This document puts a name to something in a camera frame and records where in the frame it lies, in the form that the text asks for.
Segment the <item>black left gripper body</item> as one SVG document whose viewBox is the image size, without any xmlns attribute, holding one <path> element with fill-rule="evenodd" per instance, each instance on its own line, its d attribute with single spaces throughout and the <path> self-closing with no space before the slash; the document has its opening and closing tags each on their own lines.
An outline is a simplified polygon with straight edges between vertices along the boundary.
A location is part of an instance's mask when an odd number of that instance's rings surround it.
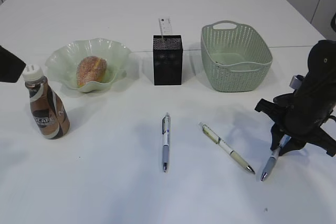
<svg viewBox="0 0 336 224">
<path fill-rule="evenodd" d="M 16 83 L 26 64 L 4 47 L 0 48 L 0 82 Z"/>
</svg>

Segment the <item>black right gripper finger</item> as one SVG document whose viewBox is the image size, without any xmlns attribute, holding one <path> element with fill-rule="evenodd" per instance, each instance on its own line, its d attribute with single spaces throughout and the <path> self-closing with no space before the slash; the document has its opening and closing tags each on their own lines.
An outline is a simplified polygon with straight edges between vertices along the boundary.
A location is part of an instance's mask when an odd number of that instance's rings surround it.
<svg viewBox="0 0 336 224">
<path fill-rule="evenodd" d="M 280 141 L 283 138 L 285 133 L 276 123 L 272 126 L 270 132 L 271 132 L 271 137 L 272 137 L 270 149 L 272 151 L 275 151 L 279 147 Z"/>
<path fill-rule="evenodd" d="M 292 138 L 290 136 L 284 136 L 282 140 L 280 141 L 280 151 L 279 155 L 283 156 L 284 154 L 291 152 L 291 151 L 297 151 L 304 148 L 306 145 L 306 142 L 297 140 L 295 138 Z"/>
</svg>

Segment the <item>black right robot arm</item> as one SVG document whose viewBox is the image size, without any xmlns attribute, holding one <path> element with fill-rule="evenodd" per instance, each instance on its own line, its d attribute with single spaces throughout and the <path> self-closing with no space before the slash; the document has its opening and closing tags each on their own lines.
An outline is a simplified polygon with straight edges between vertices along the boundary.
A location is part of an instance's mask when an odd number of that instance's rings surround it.
<svg viewBox="0 0 336 224">
<path fill-rule="evenodd" d="M 261 99 L 255 107 L 274 122 L 270 149 L 282 156 L 309 143 L 333 157 L 335 139 L 321 126 L 335 119 L 335 41 L 318 41 L 308 55 L 308 73 L 293 76 L 290 86 L 292 93 Z"/>
</svg>

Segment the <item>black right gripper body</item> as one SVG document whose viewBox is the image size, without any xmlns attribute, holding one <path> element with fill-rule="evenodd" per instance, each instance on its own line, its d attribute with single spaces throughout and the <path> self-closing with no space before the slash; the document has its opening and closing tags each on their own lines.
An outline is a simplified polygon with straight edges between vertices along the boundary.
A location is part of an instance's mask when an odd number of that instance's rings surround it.
<svg viewBox="0 0 336 224">
<path fill-rule="evenodd" d="M 335 140 L 321 125 L 335 107 L 335 82 L 316 88 L 304 84 L 293 93 L 279 95 L 273 102 L 261 99 L 255 110 L 268 115 L 292 138 L 321 147 L 329 156 L 335 155 Z"/>
</svg>

